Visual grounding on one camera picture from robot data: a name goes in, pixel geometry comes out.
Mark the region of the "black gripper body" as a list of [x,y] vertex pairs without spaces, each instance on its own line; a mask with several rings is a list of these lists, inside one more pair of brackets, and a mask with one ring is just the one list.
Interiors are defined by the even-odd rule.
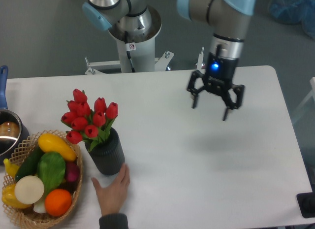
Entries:
[[229,96],[230,90],[239,95],[239,85],[233,84],[233,77],[239,59],[228,59],[209,53],[205,73],[201,76],[205,90],[217,96]]

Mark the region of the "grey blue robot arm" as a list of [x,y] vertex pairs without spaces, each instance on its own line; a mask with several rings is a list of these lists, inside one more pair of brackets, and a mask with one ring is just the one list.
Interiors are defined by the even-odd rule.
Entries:
[[[214,28],[206,70],[193,71],[187,86],[193,107],[202,91],[221,97],[226,113],[242,105],[245,87],[232,80],[254,5],[255,0],[177,0],[182,17]],[[161,18],[146,0],[87,0],[82,10],[96,28],[116,40],[123,73],[155,71]]]

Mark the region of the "dark grey sleeved forearm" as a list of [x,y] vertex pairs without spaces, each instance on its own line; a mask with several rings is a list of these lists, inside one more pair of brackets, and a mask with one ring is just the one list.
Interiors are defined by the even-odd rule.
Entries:
[[123,213],[108,214],[100,217],[100,229],[129,229],[127,216]]

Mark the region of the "bare human hand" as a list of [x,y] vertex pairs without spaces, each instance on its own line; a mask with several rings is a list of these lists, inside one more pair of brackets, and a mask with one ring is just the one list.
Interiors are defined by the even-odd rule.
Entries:
[[102,187],[94,177],[91,178],[91,181],[96,192],[101,215],[118,214],[127,198],[128,187],[130,185],[130,170],[128,165],[125,163],[122,164],[118,175],[107,187]]

